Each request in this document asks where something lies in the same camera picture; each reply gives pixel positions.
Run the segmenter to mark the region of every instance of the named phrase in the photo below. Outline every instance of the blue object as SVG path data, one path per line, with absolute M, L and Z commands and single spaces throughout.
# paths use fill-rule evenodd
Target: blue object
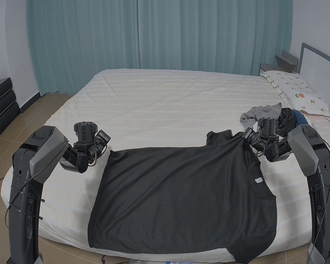
M 291 30 L 292 0 L 27 0 L 41 95 L 77 92 L 104 69 L 258 75 Z
M 296 109 L 292 110 L 296 116 L 296 126 L 302 125 L 302 124 L 308 124 L 307 120 L 303 116 L 303 114 L 300 111 L 297 111 Z

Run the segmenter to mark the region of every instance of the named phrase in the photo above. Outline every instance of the curtain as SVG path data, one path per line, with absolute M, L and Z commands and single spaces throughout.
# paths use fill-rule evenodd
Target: curtain
M 137 12 L 137 0 L 27 0 L 40 94 L 77 92 L 104 69 L 140 68 Z
M 289 51 L 292 0 L 138 0 L 141 68 L 258 75 Z
M 289 51 L 291 29 L 292 0 L 27 0 L 42 95 L 114 68 L 258 75 Z

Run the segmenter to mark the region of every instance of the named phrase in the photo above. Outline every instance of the mattress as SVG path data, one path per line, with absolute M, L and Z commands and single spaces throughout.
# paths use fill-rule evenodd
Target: mattress
M 180 70 L 104 70 L 69 99 L 46 125 L 77 140 L 73 125 L 93 121 L 111 136 L 108 152 L 84 174 L 58 165 L 44 184 L 39 235 L 60 243 L 111 256 L 153 261 L 229 262 L 227 249 L 185 254 L 125 254 L 88 246 L 87 227 L 109 150 L 139 147 L 203 146 L 209 131 L 243 131 L 239 119 L 252 106 L 282 102 L 259 76 Z M 330 119 L 309 115 L 313 127 L 330 144 Z M 277 234 L 262 254 L 306 244 L 311 237 L 307 180 L 294 157 L 270 163 L 259 158 L 266 183 L 277 196 Z M 8 205 L 12 168 L 1 196 Z

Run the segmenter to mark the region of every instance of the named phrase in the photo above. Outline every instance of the tile floor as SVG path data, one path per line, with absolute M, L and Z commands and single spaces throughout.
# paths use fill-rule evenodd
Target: tile floor
M 37 100 L 23 114 L 20 114 L 0 135 L 0 178 L 4 177 L 12 165 L 11 156 L 24 140 L 36 129 L 44 125 L 71 96 L 67 94 L 46 94 Z M 8 230 L 5 227 L 6 206 L 0 196 L 0 264 L 9 258 Z M 101 254 L 88 252 L 73 246 L 60 244 L 48 239 L 39 239 L 39 250 L 43 254 L 44 264 L 91 264 L 101 263 Z M 294 264 L 306 263 L 307 245 L 295 249 L 274 253 L 254 259 L 252 264 Z M 125 261 L 124 258 L 104 258 L 106 264 Z

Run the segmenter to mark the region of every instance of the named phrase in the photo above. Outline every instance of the white wall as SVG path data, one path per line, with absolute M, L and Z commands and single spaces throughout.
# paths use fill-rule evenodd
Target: white wall
M 20 107 L 39 91 L 28 48 L 26 0 L 0 0 L 0 79 L 6 77 Z
M 290 53 L 299 58 L 303 42 L 330 56 L 330 0 L 293 0 Z

